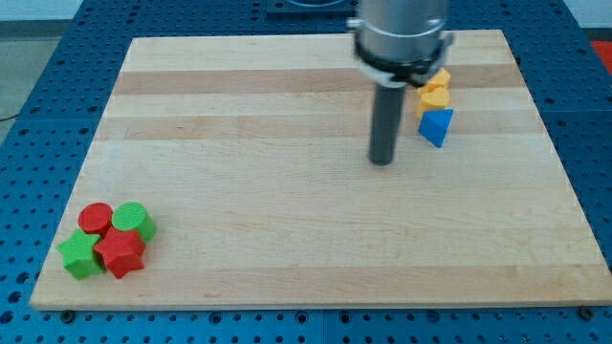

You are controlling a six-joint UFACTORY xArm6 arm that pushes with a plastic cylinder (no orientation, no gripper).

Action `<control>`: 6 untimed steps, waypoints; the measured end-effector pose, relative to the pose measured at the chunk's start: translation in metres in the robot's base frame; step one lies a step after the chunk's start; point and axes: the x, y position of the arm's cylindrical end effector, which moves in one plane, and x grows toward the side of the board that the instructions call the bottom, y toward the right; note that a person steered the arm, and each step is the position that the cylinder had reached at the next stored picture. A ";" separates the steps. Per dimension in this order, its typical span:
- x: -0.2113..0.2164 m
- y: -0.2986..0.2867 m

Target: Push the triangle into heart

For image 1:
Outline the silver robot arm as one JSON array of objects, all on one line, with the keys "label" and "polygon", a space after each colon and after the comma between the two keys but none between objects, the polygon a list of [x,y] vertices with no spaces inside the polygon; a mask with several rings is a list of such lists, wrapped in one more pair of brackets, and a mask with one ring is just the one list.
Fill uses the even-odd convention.
[{"label": "silver robot arm", "polygon": [[387,88],[424,86],[444,65],[449,0],[361,0],[346,21],[363,73]]}]

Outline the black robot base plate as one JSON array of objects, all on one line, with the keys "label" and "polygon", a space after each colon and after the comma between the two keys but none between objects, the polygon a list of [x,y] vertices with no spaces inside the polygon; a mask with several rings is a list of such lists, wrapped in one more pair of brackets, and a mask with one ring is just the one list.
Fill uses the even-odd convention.
[{"label": "black robot base plate", "polygon": [[358,0],[265,0],[266,14],[285,15],[331,15],[351,16],[357,9]]}]

